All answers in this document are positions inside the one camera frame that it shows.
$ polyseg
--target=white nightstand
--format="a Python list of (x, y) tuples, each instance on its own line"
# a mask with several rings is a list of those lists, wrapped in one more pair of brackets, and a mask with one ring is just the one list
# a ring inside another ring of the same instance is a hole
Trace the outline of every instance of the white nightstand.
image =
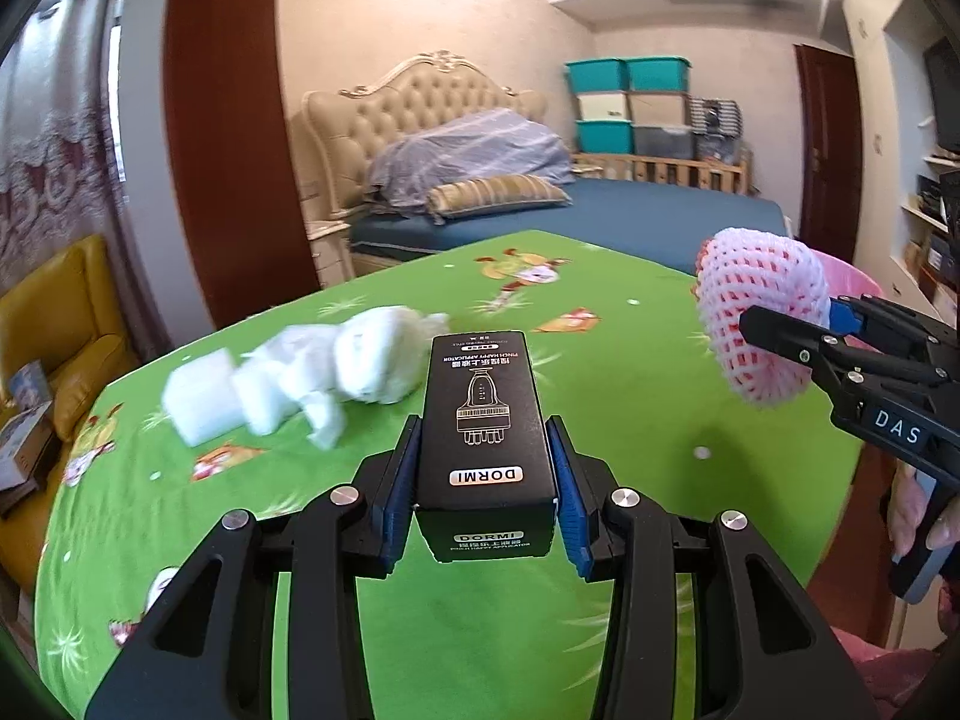
[(313, 252), (313, 265), (324, 287), (354, 278), (350, 259), (350, 225), (345, 221), (309, 221), (306, 238)]

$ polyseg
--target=mattress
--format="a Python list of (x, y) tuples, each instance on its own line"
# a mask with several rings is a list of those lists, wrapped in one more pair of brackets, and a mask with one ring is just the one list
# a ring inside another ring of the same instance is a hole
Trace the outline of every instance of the mattress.
[(440, 226), (425, 215), (367, 215), (352, 223), (352, 248), (405, 262), (520, 230), (544, 230), (693, 274), (702, 243), (726, 227), (787, 234), (779, 206), (758, 197), (603, 178), (581, 178), (563, 189), (573, 200), (568, 206)]

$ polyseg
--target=striped bolster pillow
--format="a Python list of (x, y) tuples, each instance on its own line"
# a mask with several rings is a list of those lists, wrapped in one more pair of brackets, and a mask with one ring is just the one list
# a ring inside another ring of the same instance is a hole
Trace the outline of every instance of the striped bolster pillow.
[(435, 224), (570, 203), (569, 195), (539, 175), (495, 175), (434, 187), (426, 196)]

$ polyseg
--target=wooden crib rail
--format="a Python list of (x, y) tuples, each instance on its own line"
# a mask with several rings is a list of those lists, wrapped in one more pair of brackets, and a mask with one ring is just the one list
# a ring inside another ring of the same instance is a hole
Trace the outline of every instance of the wooden crib rail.
[(647, 181), (683, 187), (750, 194), (750, 152), (744, 149), (739, 165), (664, 159), (635, 154), (573, 154), (573, 172), (584, 178)]

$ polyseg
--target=headboard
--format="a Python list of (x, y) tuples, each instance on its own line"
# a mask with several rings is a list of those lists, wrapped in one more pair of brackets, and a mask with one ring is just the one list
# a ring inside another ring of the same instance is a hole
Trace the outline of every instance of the headboard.
[(388, 143), (491, 108), (512, 108), (542, 122), (546, 97), (499, 86), (450, 52), (419, 53), (371, 86), (308, 92), (301, 113), (316, 147), (318, 189), (330, 218), (359, 210), (367, 167)]

